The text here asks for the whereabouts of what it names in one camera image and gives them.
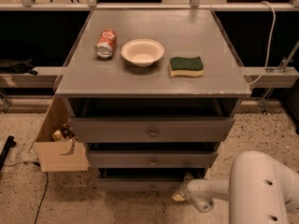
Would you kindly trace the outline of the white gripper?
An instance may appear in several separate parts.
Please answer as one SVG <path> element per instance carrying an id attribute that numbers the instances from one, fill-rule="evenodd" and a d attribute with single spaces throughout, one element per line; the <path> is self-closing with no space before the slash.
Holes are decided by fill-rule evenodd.
<path id="1" fill-rule="evenodd" d="M 200 180 L 194 179 L 193 175 L 187 172 L 184 176 L 184 182 L 179 187 L 178 193 L 172 195 L 175 202 L 188 201 L 190 203 L 200 203 L 203 201 L 200 189 Z"/>

